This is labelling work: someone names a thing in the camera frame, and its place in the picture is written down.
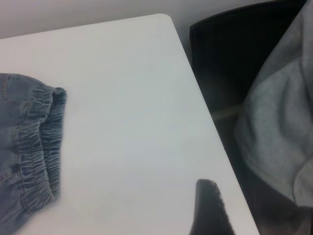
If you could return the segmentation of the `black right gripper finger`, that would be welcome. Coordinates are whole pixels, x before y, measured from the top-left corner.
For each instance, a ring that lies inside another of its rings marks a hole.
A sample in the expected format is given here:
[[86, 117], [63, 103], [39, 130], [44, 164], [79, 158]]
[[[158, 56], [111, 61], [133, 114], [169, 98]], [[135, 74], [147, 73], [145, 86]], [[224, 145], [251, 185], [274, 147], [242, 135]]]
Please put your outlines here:
[[199, 179], [196, 183], [195, 210], [191, 235], [233, 235], [217, 184]]

